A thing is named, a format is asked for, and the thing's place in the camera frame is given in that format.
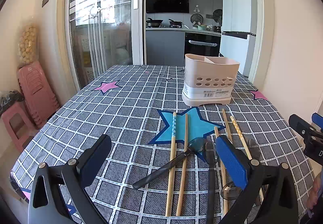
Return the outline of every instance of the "plaid tablecloth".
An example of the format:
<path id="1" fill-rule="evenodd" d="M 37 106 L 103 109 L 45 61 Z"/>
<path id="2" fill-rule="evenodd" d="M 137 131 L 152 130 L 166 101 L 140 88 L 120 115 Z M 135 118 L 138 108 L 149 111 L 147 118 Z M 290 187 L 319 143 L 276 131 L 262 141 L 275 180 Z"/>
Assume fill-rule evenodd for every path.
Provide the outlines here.
<path id="1" fill-rule="evenodd" d="M 102 82 L 118 80 L 120 88 L 113 88 L 105 94 L 93 91 Z M 72 157 L 79 157 L 105 133 L 112 139 L 112 150 L 86 191 L 107 221 L 127 224 L 204 223 L 208 165 L 197 156 L 188 158 L 181 217 L 175 216 L 181 164 L 176 166 L 171 217 L 164 216 L 167 175 L 150 183 L 148 188 L 134 190 L 131 186 L 131 183 L 169 161 L 170 144 L 148 143 L 165 126 L 157 109 L 181 113 L 189 108 L 182 101 L 183 85 L 182 67 L 113 66 L 72 97 L 30 142 L 12 169 L 18 184 L 31 189 L 40 162 L 45 161 L 50 166 L 64 164 Z M 231 103 L 200 106 L 201 115 L 204 119 L 224 125 L 221 112 L 224 108 L 233 144 L 237 148 L 243 149 L 230 115 L 238 121 L 246 140 L 253 138 L 259 144 L 263 164 L 288 163 L 293 172 L 301 215 L 313 183 L 311 166 L 294 133 L 276 108 L 267 100 L 255 99 L 250 91 L 256 91 L 256 88 L 239 74 Z M 184 146 L 179 143 L 177 148 L 179 153 Z M 223 212 L 219 165 L 216 173 L 214 223 L 220 221 Z M 62 186 L 61 190 L 65 202 L 71 204 L 66 188 Z M 251 210 L 248 222 L 254 219 L 257 210 L 258 207 Z M 81 222 L 77 212 L 73 214 L 73 219 Z"/>

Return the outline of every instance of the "person's hand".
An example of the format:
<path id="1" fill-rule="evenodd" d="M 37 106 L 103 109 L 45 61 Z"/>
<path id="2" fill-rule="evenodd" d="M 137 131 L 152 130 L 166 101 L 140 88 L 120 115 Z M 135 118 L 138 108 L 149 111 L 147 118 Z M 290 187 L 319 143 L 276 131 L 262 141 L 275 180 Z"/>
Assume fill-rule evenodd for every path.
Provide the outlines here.
<path id="1" fill-rule="evenodd" d="M 309 209 L 313 209 L 313 207 L 316 205 L 318 201 L 318 191 L 321 187 L 321 177 L 320 177 L 321 174 L 322 172 L 316 176 L 313 182 L 313 187 L 309 192 L 309 197 L 306 202 L 306 206 Z"/>

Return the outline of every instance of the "screw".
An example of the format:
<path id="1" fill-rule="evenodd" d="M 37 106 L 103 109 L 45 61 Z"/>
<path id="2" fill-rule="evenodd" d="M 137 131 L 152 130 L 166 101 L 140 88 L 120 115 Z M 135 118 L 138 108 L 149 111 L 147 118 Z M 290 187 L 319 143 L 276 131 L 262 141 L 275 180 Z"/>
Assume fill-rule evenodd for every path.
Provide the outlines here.
<path id="1" fill-rule="evenodd" d="M 258 160 L 256 160 L 256 159 L 253 159 L 253 160 L 251 161 L 251 164 L 252 164 L 252 165 L 254 165 L 254 166 L 258 166 L 258 165 L 259 165 L 259 161 L 258 161 Z"/>
<path id="2" fill-rule="evenodd" d="M 287 164 L 287 163 L 282 163 L 282 167 L 283 167 L 284 169 L 288 169 L 288 168 L 289 168 L 289 166 L 288 166 L 288 164 Z"/>
<path id="3" fill-rule="evenodd" d="M 76 159 L 75 158 L 70 159 L 69 161 L 67 161 L 67 164 L 69 164 L 70 166 L 75 165 L 76 164 Z"/>
<path id="4" fill-rule="evenodd" d="M 44 168 L 45 166 L 46 166 L 45 162 L 39 163 L 39 165 L 38 165 L 39 168 Z"/>

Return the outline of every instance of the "barcode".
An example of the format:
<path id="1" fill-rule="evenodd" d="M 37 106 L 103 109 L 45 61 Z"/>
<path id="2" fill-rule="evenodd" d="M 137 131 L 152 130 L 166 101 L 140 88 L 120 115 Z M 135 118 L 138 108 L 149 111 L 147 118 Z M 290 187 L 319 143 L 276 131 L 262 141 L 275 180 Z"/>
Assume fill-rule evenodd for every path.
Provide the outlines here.
<path id="1" fill-rule="evenodd" d="M 204 94 L 204 97 L 212 97 L 213 94 Z"/>

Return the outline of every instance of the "blue gripper pad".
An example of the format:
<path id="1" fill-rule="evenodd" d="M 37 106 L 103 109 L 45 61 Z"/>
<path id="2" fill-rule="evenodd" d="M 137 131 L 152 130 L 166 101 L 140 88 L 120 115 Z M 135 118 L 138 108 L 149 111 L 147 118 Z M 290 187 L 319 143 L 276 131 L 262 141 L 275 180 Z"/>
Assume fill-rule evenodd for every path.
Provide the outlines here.
<path id="1" fill-rule="evenodd" d="M 235 185 L 244 189 L 251 171 L 249 159 L 241 150 L 236 149 L 226 136 L 216 139 L 216 151 Z"/>
<path id="2" fill-rule="evenodd" d="M 321 117 L 318 113 L 312 114 L 312 122 L 323 129 L 323 117 Z"/>

